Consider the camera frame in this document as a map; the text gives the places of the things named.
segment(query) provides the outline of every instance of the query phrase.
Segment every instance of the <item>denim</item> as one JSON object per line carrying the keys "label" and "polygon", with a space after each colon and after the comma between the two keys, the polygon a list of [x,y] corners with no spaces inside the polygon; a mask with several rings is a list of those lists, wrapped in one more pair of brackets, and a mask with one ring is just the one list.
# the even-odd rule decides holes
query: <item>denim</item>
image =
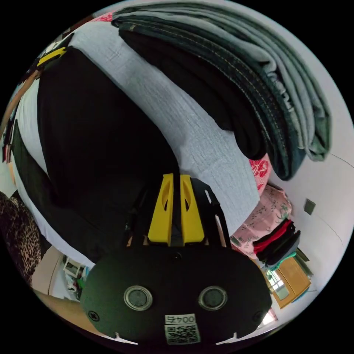
{"label": "denim", "polygon": [[248,96],[250,102],[256,102],[261,108],[263,116],[259,118],[264,129],[267,151],[279,178],[288,180],[296,173],[302,160],[297,149],[296,131],[285,104],[282,100],[279,102],[275,99],[259,75],[242,60],[212,41],[161,23],[125,19],[124,23],[119,24],[123,39],[124,31],[164,40],[203,58],[219,69]]}
{"label": "denim", "polygon": [[[124,14],[132,14],[133,11],[137,13],[141,10],[145,13],[150,12],[154,17],[158,12],[161,18],[167,16],[170,21],[188,23],[196,27],[200,27],[203,23],[205,28],[209,26],[209,30],[212,30],[215,37],[218,37],[215,32],[217,26],[239,41],[246,41],[265,50],[273,60],[266,61],[262,65],[263,69],[285,96],[287,104],[294,106],[291,118],[298,133],[299,148],[305,149],[313,161],[325,159],[331,146],[331,116],[326,99],[299,54],[292,50],[277,33],[257,23],[252,17],[226,6],[193,2],[128,7],[116,12],[113,20]],[[255,53],[249,51],[250,47],[242,43],[238,45],[257,60]],[[280,77],[277,77],[276,71],[273,70],[274,64]]]}
{"label": "denim", "polygon": [[221,129],[233,132],[244,156],[259,160],[266,154],[262,128],[252,106],[213,65],[160,39],[137,32],[121,33],[130,48],[191,96]]}

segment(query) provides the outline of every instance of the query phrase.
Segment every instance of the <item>yellow plastic part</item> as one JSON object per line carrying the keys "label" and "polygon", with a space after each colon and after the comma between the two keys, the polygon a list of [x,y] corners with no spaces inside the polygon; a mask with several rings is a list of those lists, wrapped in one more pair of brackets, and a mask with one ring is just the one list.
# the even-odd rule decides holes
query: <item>yellow plastic part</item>
{"label": "yellow plastic part", "polygon": [[58,56],[58,58],[60,58],[62,55],[64,55],[66,52],[66,47],[61,47],[51,53],[48,53],[47,55],[44,55],[38,62],[37,66],[42,65],[43,63],[45,63],[46,61]]}
{"label": "yellow plastic part", "polygon": [[173,173],[164,174],[147,237],[151,242],[171,245]]}
{"label": "yellow plastic part", "polygon": [[203,241],[204,231],[193,193],[191,177],[186,174],[181,175],[181,223],[183,245],[189,242]]}

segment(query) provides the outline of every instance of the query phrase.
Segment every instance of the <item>sticker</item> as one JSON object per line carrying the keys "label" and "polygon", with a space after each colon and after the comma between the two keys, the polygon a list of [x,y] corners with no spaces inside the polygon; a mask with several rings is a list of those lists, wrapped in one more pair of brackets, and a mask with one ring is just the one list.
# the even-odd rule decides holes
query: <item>sticker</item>
{"label": "sticker", "polygon": [[195,314],[166,315],[165,335],[168,344],[200,343],[200,334]]}

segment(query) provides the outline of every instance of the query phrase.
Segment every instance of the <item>wooden cabinet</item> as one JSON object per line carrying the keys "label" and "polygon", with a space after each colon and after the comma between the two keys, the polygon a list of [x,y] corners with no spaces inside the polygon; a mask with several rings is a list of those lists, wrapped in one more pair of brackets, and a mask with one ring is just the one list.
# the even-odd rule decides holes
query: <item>wooden cabinet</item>
{"label": "wooden cabinet", "polygon": [[264,273],[272,295],[282,309],[299,297],[311,282],[294,258],[288,258],[275,271]]}

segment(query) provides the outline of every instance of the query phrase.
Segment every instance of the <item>red cloth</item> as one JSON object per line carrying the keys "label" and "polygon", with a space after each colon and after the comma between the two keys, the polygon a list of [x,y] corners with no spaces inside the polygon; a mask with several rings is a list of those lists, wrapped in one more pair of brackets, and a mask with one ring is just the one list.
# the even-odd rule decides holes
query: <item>red cloth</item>
{"label": "red cloth", "polygon": [[288,226],[290,225],[291,220],[288,220],[284,223],[284,225],[273,235],[271,236],[269,239],[267,239],[266,241],[254,245],[253,246],[253,251],[257,254],[258,252],[262,252],[270,243],[272,243],[273,241],[277,240],[280,236],[282,236],[285,231],[287,230]]}

